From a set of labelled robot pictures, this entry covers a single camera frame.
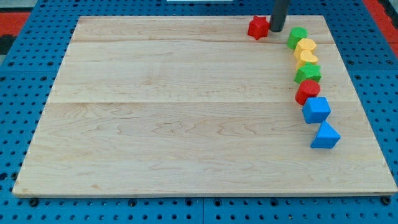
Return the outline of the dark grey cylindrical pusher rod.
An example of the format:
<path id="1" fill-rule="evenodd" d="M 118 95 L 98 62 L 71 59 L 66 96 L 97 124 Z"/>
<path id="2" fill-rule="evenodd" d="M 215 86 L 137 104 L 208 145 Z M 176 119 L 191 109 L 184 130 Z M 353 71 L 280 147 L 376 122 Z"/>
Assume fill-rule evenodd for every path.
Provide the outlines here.
<path id="1" fill-rule="evenodd" d="M 281 32 L 284 28 L 291 0 L 275 0 L 270 18 L 270 31 Z"/>

